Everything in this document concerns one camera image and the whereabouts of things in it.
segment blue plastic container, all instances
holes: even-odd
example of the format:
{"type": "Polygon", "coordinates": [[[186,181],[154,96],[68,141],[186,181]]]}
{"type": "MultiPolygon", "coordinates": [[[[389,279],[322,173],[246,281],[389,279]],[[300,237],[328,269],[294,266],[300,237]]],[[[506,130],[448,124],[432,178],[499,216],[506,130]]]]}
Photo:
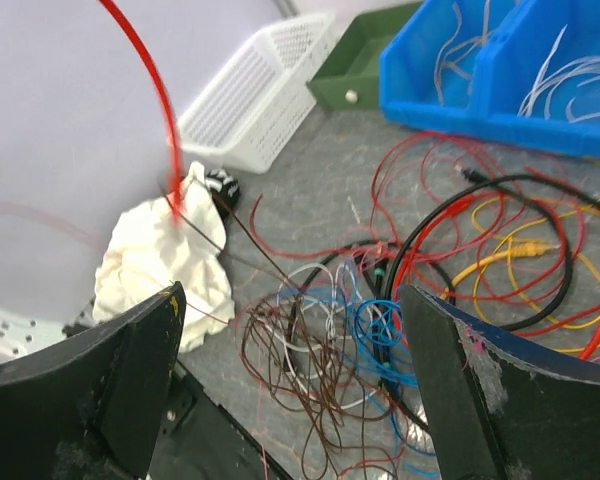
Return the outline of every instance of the blue plastic container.
{"type": "Polygon", "coordinates": [[[569,62],[600,56],[600,0],[491,0],[487,38],[483,35],[484,1],[427,0],[389,44],[380,59],[380,106],[387,120],[550,152],[600,157],[600,117],[583,120],[585,115],[600,112],[600,80],[582,84],[599,78],[595,73],[562,82],[550,102],[550,90],[545,91],[529,116],[519,115],[565,26],[545,78],[569,62]],[[461,12],[460,28],[454,4],[461,12]],[[469,45],[473,46],[470,53],[465,55],[459,49],[449,56],[462,58],[457,68],[447,67],[438,76],[438,91],[434,74],[444,58],[441,49],[448,52],[476,37],[480,41],[469,45]],[[567,107],[578,121],[569,121],[567,107]]]}

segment green bin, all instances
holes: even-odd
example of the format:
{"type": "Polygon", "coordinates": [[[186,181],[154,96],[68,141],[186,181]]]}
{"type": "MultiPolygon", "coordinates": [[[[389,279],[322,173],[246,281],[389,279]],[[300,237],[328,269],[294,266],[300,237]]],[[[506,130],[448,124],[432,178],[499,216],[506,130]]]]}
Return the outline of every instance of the green bin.
{"type": "Polygon", "coordinates": [[[358,15],[307,83],[325,110],[376,110],[380,54],[422,2],[358,15]]]}

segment gray wall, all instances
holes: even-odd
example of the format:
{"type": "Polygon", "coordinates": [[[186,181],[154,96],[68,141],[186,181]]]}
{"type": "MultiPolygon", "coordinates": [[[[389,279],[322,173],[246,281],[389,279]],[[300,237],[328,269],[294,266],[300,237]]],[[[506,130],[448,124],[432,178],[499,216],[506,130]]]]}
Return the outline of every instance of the gray wall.
{"type": "MultiPolygon", "coordinates": [[[[176,114],[242,41],[279,18],[271,0],[118,5],[152,53],[176,114]]],[[[165,136],[153,85],[97,0],[0,0],[0,308],[75,318],[118,215],[157,193],[165,136]],[[61,217],[99,247],[4,202],[61,217]]]]}

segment white basket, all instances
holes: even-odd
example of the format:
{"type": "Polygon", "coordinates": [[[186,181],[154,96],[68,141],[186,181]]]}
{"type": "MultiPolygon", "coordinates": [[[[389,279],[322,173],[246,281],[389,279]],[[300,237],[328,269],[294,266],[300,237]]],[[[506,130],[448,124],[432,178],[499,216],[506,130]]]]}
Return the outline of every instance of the white basket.
{"type": "Polygon", "coordinates": [[[334,15],[303,15],[251,36],[178,119],[182,150],[266,172],[315,99],[306,87],[336,43],[334,15]]]}

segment plastic bin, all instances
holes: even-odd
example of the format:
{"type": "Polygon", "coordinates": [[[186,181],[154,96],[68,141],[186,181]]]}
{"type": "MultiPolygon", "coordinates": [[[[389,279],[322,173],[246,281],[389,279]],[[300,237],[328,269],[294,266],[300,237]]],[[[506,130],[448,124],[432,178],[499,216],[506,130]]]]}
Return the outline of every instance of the plastic bin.
{"type": "MultiPolygon", "coordinates": [[[[389,121],[416,128],[470,135],[485,140],[564,153],[600,157],[600,79],[591,73],[562,82],[538,96],[527,116],[520,114],[538,72],[566,26],[544,78],[569,62],[600,56],[600,0],[492,0],[495,26],[479,52],[459,64],[471,69],[467,80],[455,72],[443,81],[444,103],[433,86],[440,48],[453,36],[452,0],[428,0],[381,56],[380,99],[389,121]],[[580,118],[569,118],[571,108],[580,118]]],[[[463,26],[457,39],[480,30],[484,2],[457,1],[463,26]]]]}
{"type": "Polygon", "coordinates": [[[397,5],[353,19],[308,83],[325,110],[376,110],[380,54],[422,2],[397,5]]]}
{"type": "Polygon", "coordinates": [[[305,15],[251,36],[178,119],[182,150],[266,172],[315,106],[306,82],[336,43],[333,22],[305,15]]]}

